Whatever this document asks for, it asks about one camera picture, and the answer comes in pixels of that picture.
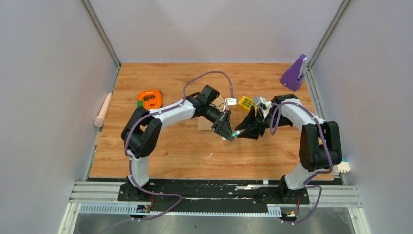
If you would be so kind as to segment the white green glue stick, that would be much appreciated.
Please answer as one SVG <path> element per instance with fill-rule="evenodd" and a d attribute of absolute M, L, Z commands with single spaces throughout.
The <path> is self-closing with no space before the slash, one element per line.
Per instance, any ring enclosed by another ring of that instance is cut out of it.
<path fill-rule="evenodd" d="M 234 131 L 234 132 L 232 132 L 230 138 L 222 137 L 222 140 L 224 140 L 224 141 L 229 140 L 229 141 L 232 142 L 232 141 L 238 136 L 238 134 L 239 134 L 240 132 L 241 132 L 240 130 Z"/>

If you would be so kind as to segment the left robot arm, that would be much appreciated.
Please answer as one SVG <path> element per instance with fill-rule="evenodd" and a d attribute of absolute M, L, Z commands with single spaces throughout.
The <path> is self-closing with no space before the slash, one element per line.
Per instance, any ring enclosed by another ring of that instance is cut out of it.
<path fill-rule="evenodd" d="M 203 117 L 223 139 L 233 142 L 229 110 L 219 110 L 212 102 L 219 92 L 209 85 L 202 91 L 183 97 L 177 103 L 154 110 L 138 107 L 121 133 L 124 153 L 129 158 L 128 180 L 133 185 L 131 196 L 144 201 L 149 196 L 149 155 L 154 151 L 161 130 L 180 121 Z"/>

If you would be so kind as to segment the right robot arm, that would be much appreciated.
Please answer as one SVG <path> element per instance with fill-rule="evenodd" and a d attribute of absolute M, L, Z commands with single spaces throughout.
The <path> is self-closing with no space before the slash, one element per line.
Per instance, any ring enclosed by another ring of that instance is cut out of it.
<path fill-rule="evenodd" d="M 234 136 L 258 139 L 266 129 L 275 134 L 279 126 L 296 126 L 300 131 L 299 163 L 280 179 L 276 195 L 291 203 L 304 193 L 305 186 L 320 174 L 329 174 L 342 163 L 339 125 L 325 121 L 309 111 L 294 94 L 254 98 L 245 119 L 235 128 Z"/>

